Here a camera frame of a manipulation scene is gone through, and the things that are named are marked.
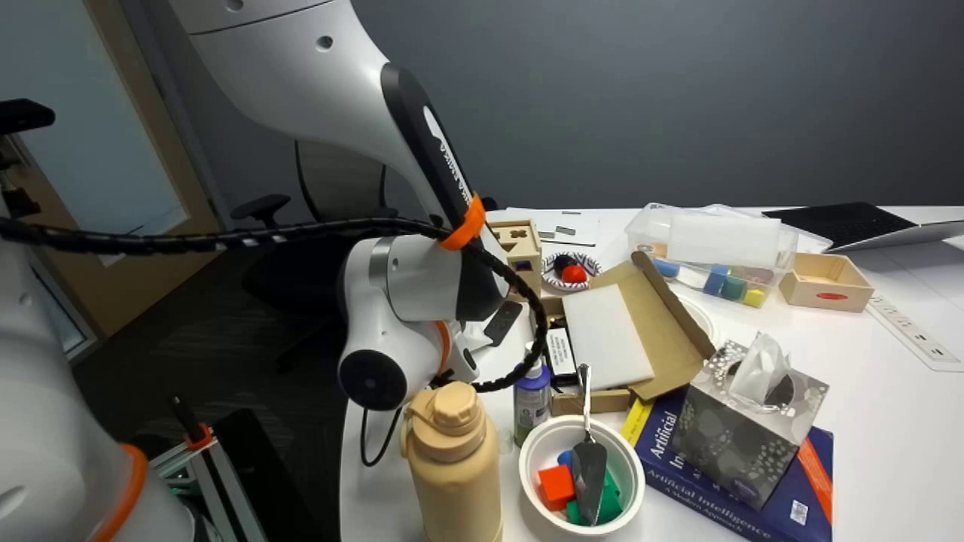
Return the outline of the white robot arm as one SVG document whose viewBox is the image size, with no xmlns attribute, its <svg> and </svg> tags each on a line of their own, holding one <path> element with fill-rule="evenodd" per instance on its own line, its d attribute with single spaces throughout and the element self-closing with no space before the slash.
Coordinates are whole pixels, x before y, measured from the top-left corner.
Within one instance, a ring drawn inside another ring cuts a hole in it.
<svg viewBox="0 0 964 542">
<path fill-rule="evenodd" d="M 422 89 L 353 0 L 166 0 L 219 93 L 254 124 L 370 157 L 409 183 L 416 218 L 340 218 L 195 235 L 120 235 L 4 220 L 0 542 L 195 542 L 201 517 L 114 440 L 69 376 L 28 283 L 30 245 L 178 257 L 287 248 L 348 233 L 348 339 L 337 378 L 398 408 L 446 369 L 447 322 L 484 319 L 520 287 Z"/>
</svg>

